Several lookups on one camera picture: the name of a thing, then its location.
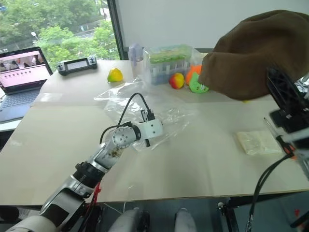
game controller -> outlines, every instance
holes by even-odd
[[[69,73],[78,72],[86,69],[96,69],[97,67],[98,64],[95,56],[59,62],[57,64],[57,70],[63,76],[66,76]]]

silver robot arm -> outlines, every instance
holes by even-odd
[[[162,135],[159,119],[148,111],[141,111],[144,122],[122,124],[107,135],[97,152],[85,162],[75,166],[76,172],[44,203],[38,216],[31,216],[11,227],[7,232],[56,232],[69,231],[82,215],[85,199],[120,158],[124,148],[133,142]]]

brown cloth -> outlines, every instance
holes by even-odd
[[[237,100],[269,93],[266,67],[293,82],[309,72],[309,16],[277,10],[241,21],[203,59],[198,81]]]

window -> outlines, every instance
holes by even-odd
[[[0,53],[41,47],[52,70],[62,60],[119,59],[104,0],[0,0]]]

plastic bag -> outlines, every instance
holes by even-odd
[[[94,99],[104,102],[106,114],[117,125],[129,98],[136,92],[144,96],[149,108],[153,110],[155,118],[159,118],[163,123],[164,134],[150,139],[150,149],[153,150],[170,137],[176,136],[192,120],[191,117],[194,113],[192,110],[186,109],[185,103],[181,99],[168,95],[160,87],[150,87],[140,79],[111,88]],[[121,123],[128,121],[134,124],[140,123],[142,121],[140,113],[142,109],[146,108],[141,98],[137,95],[130,102]],[[133,147],[137,151],[147,148],[145,141],[137,141],[133,144]]]
[[[282,153],[281,148],[267,130],[237,132],[237,139],[248,155],[271,155]]]

